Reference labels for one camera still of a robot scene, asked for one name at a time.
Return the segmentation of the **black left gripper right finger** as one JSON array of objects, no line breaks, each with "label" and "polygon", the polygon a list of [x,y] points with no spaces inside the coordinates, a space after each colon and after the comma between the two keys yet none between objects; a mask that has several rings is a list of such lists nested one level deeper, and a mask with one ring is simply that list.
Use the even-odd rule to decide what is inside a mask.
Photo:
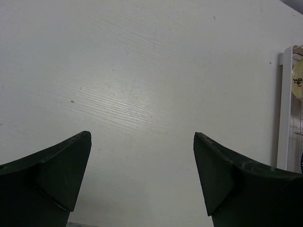
[{"label": "black left gripper right finger", "polygon": [[200,132],[194,135],[193,151],[214,226],[302,226],[301,174],[255,161]]}]

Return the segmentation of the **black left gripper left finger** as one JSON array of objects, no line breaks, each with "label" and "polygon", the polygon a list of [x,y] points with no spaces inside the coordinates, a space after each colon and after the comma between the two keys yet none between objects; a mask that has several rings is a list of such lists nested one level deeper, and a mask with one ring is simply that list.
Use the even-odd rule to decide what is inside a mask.
[{"label": "black left gripper left finger", "polygon": [[74,211],[91,151],[82,131],[0,166],[2,227],[64,227]]}]

